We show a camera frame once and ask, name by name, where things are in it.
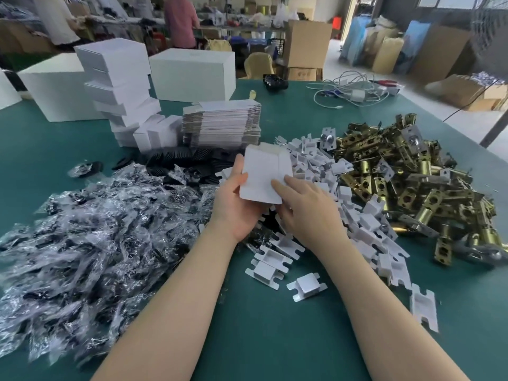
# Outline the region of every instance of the green table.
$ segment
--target green table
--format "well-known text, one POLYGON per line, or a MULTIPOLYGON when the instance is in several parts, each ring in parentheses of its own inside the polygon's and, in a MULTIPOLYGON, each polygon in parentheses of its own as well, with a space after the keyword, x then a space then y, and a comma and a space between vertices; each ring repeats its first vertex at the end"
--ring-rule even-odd
MULTIPOLYGON (((332 126, 341 133, 348 123, 393 123, 396 114, 415 112, 426 139, 439 139, 459 161, 462 169, 473 168, 475 188, 493 192, 497 227, 508 239, 506 188, 508 165, 472 140, 442 123, 403 96, 369 108, 345 105, 341 110, 318 107, 313 91, 304 82, 291 82, 289 89, 269 94, 260 81, 237 81, 234 99, 257 91, 262 104, 262 140, 276 135, 287 139, 332 126)), ((161 102, 162 113, 180 115, 188 105, 161 102)), ((101 160, 105 171, 126 152, 118 148, 105 120, 48 123, 34 102, 20 102, 0 111, 0 233, 14 223, 27 223, 33 212, 54 192, 78 189, 82 182, 68 178, 67 170, 83 160, 101 160)), ((508 354, 508 268, 487 270, 454 260, 450 268, 432 262, 434 241, 399 238, 410 254, 408 266, 413 282, 436 294, 439 334, 432 336, 473 381, 506 380, 508 354)), ((306 252, 295 262, 274 291, 246 275, 252 255, 238 253, 226 276, 222 301, 217 304, 194 380, 369 380, 361 353, 337 290, 320 263, 306 252), (285 285, 309 272, 319 272, 329 286, 316 297, 295 303, 285 285)), ((409 294, 397 289, 404 304, 409 294)), ((0 359, 0 379, 78 381, 88 380, 98 362, 77 370, 72 358, 52 367, 47 359, 27 364, 23 348, 0 359)))

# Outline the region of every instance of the chair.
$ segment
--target chair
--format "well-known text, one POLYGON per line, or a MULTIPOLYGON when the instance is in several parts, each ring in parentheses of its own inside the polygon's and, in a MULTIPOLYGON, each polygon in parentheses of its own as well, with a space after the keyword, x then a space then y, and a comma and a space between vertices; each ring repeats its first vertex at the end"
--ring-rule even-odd
POLYGON ((263 79, 263 75, 273 75, 272 57, 268 53, 251 53, 245 60, 245 73, 248 79, 263 79))
POLYGON ((232 52, 231 44, 227 40, 208 40, 208 49, 218 52, 232 52))

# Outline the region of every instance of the window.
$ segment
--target window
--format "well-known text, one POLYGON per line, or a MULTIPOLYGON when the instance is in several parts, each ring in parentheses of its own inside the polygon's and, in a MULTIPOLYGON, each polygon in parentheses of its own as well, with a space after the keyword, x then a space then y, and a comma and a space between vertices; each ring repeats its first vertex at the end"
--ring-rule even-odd
POLYGON ((480 4, 483 0, 420 0, 418 6, 426 8, 473 9, 475 1, 477 4, 480 4))

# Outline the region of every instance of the flat cardboard sheet stack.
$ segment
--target flat cardboard sheet stack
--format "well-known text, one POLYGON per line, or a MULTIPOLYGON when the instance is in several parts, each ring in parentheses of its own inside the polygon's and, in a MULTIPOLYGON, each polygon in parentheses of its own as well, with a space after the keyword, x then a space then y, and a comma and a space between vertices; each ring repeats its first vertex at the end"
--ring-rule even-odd
POLYGON ((151 70, 145 45, 113 38, 77 46, 75 51, 90 80, 85 90, 95 109, 109 119, 118 145, 137 147, 134 132, 145 123, 154 126, 165 119, 156 115, 161 105, 149 95, 151 70))
POLYGON ((200 102, 183 109, 182 132, 193 147, 237 148, 258 144, 261 104, 254 100, 200 102))

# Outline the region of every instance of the white cable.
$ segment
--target white cable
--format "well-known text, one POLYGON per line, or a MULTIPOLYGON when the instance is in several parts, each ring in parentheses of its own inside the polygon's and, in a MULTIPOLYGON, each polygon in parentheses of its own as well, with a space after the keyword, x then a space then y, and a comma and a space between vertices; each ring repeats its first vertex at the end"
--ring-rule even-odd
POLYGON ((322 82, 308 83, 307 88, 317 90, 314 94, 314 102, 324 108, 342 108, 342 106, 329 107, 319 103, 316 96, 321 92, 332 92, 335 96, 345 99, 357 107, 369 107, 374 104, 382 102, 389 96, 386 90, 381 90, 379 85, 369 81, 366 74, 356 70, 347 70, 340 74, 339 77, 333 80, 323 80, 322 82), (352 80, 347 80, 346 77, 354 76, 352 80), (363 102, 352 102, 351 95, 353 90, 365 91, 365 100, 363 102))

